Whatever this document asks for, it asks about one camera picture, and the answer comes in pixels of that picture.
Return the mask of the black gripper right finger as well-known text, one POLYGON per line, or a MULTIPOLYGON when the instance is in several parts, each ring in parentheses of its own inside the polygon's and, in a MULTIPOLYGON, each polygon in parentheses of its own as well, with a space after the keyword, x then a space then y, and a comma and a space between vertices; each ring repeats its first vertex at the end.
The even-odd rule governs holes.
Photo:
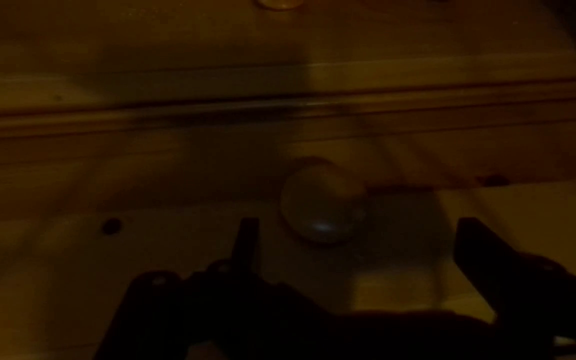
POLYGON ((567 269, 520 252, 478 218, 461 218, 455 261, 498 316, 548 318, 567 306, 567 269))

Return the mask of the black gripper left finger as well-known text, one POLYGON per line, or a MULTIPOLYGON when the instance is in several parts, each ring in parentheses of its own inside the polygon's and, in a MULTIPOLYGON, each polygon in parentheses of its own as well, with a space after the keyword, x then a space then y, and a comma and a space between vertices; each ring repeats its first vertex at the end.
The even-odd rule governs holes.
POLYGON ((260 220, 243 218, 230 253, 233 273, 256 273, 260 267, 260 220))

